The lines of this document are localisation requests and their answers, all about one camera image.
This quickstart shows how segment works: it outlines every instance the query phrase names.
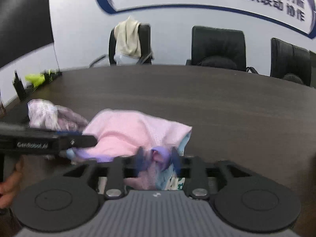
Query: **black office chair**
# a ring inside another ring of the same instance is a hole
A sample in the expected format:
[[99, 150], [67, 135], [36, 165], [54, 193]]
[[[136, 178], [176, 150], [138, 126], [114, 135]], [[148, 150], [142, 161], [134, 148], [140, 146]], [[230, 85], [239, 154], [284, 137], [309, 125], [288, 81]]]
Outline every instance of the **black office chair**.
[[310, 86], [316, 88], [316, 53], [313, 51], [309, 51], [309, 55], [311, 59], [311, 69], [312, 69]]
[[[140, 24], [138, 26], [138, 36], [141, 48], [141, 58], [136, 63], [140, 64], [151, 64], [152, 54], [150, 49], [150, 25], [149, 24]], [[105, 58], [109, 58], [110, 64], [116, 64], [114, 60], [115, 55], [115, 47], [116, 47], [116, 39], [114, 36], [114, 29], [112, 29], [109, 40], [109, 54], [104, 54], [99, 58], [95, 59], [89, 67], [92, 68], [95, 64], [99, 63]]]
[[310, 86], [311, 75], [311, 60], [308, 50], [277, 38], [271, 39], [271, 77]]
[[258, 74], [246, 67], [245, 36], [242, 31], [194, 26], [191, 60], [186, 65], [234, 69]]

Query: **pink cloth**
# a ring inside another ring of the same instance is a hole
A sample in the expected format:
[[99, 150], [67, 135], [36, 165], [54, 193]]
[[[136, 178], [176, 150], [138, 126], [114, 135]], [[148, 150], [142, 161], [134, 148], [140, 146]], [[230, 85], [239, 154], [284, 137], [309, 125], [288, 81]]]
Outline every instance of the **pink cloth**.
[[192, 127], [138, 111], [104, 110], [92, 119], [83, 134], [93, 134], [98, 144], [84, 149], [91, 158], [132, 156], [138, 147], [178, 147]]
[[150, 165], [139, 173], [138, 178], [125, 179], [125, 184], [134, 189], [156, 189], [155, 182], [165, 168], [164, 157], [151, 148], [178, 147], [192, 127], [166, 119], [148, 116], [138, 111], [101, 111], [86, 127], [83, 134], [93, 134], [98, 140], [95, 147], [77, 151], [85, 158], [110, 161], [123, 155], [135, 155], [142, 146]]

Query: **blue curved stripe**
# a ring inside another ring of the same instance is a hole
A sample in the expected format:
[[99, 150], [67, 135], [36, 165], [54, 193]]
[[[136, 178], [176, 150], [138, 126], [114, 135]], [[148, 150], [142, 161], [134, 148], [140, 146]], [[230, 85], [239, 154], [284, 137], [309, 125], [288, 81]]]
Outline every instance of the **blue curved stripe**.
[[315, 5], [315, 0], [307, 0], [309, 6], [312, 9], [312, 23], [311, 23], [311, 31], [309, 35], [313, 39], [316, 37], [316, 5]]
[[275, 19], [263, 16], [257, 13], [249, 12], [249, 11], [243, 11], [239, 9], [233, 9], [233, 8], [227, 8], [227, 7], [221, 7], [221, 6], [202, 5], [202, 4], [161, 4], [161, 5], [140, 6], [140, 7], [127, 8], [123, 10], [116, 10], [112, 6], [112, 2], [109, 3], [108, 0], [96, 0], [96, 1], [99, 4], [100, 8], [108, 14], [118, 14], [118, 13], [128, 12], [128, 11], [138, 11], [138, 10], [145, 10], [145, 9], [161, 9], [161, 8], [199, 8], [199, 9], [211, 9], [211, 10], [218, 10], [218, 11], [229, 11], [229, 12], [239, 13], [239, 14], [243, 14], [243, 15], [247, 15], [247, 16], [251, 16], [251, 17], [261, 19], [261, 20], [266, 20], [266, 21], [275, 23], [277, 25], [293, 30], [301, 35], [304, 35], [310, 39], [313, 39], [316, 37], [315, 26], [312, 29], [312, 31], [309, 34], [307, 34], [279, 20], [275, 20]]

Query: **conference table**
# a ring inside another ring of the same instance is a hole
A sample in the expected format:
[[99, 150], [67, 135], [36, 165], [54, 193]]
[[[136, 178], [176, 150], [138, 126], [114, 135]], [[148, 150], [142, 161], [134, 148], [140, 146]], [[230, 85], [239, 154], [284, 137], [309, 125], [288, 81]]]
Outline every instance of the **conference table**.
[[[301, 236], [315, 236], [313, 88], [217, 68], [112, 66], [65, 71], [30, 99], [69, 107], [88, 120], [110, 108], [141, 111], [192, 126], [186, 155], [207, 162], [231, 160], [287, 186], [302, 203], [293, 230]], [[23, 187], [51, 175], [56, 165], [47, 163], [28, 156]]]

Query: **chair armrest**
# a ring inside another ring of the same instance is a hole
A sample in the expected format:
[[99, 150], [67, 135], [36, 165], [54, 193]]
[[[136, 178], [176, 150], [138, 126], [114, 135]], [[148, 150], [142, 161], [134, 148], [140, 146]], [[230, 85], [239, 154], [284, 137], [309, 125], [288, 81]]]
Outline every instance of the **chair armrest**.
[[147, 55], [144, 55], [143, 57], [141, 57], [138, 62], [136, 63], [136, 65], [142, 65], [149, 57], [151, 56], [151, 53], [148, 53]]
[[104, 54], [102, 56], [100, 56], [99, 58], [95, 59], [94, 61], [92, 61], [89, 65], [89, 68], [92, 68], [95, 64], [97, 64], [99, 61], [102, 61], [103, 59], [105, 59], [106, 57], [108, 57], [107, 54]]
[[255, 70], [254, 67], [247, 67], [246, 68], [246, 72], [251, 72], [251, 73], [255, 73], [255, 74], [259, 74], [257, 70]]

